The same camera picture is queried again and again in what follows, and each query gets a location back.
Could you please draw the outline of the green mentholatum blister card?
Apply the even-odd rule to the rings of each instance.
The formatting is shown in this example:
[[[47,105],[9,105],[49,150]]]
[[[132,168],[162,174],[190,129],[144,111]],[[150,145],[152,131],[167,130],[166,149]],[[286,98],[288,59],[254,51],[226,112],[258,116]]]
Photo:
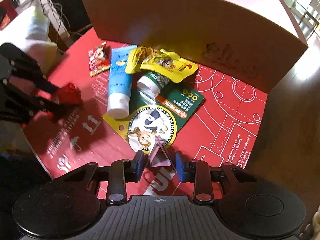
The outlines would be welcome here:
[[[119,134],[133,151],[148,153],[160,136],[171,145],[179,130],[204,100],[204,96],[184,83],[169,83],[154,99],[139,88],[131,88],[129,116],[103,119]]]

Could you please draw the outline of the brown cardboard box white inside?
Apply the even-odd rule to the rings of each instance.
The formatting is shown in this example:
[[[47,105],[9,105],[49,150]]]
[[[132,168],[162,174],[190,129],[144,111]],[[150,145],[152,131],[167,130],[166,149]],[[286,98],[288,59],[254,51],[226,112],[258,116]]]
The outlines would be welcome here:
[[[308,44],[283,0],[82,0],[103,40],[163,48],[265,93]]]

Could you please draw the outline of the blue cream tube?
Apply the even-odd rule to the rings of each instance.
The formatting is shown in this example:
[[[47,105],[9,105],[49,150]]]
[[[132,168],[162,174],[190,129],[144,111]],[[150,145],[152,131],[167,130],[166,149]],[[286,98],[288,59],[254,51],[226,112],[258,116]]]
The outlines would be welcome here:
[[[114,119],[124,119],[129,116],[132,75],[127,74],[125,69],[130,51],[136,48],[136,45],[131,45],[112,49],[107,115]]]

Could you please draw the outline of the red white candy packet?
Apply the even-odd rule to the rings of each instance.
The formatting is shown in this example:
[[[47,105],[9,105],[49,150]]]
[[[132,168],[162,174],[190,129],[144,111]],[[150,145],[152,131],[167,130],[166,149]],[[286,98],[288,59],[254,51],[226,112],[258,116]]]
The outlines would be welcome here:
[[[88,51],[88,58],[90,77],[109,70],[111,66],[111,46],[107,42],[103,42]]]

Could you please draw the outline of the white cloth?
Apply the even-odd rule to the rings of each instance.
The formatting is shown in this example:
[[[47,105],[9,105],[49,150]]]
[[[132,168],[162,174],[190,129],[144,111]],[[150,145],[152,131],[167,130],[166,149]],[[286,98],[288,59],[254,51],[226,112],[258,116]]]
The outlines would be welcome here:
[[[1,30],[1,44],[11,43],[35,59],[43,74],[54,65],[57,44],[48,37],[50,20],[42,9],[31,6]]]

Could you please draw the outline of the red candy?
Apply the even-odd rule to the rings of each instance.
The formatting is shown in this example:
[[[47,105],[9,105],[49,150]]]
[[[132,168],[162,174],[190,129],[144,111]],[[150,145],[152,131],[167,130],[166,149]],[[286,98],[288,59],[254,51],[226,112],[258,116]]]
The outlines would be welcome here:
[[[82,104],[81,91],[69,82],[53,93],[50,96],[50,101],[54,103],[54,106],[47,113],[55,117],[64,116]]]

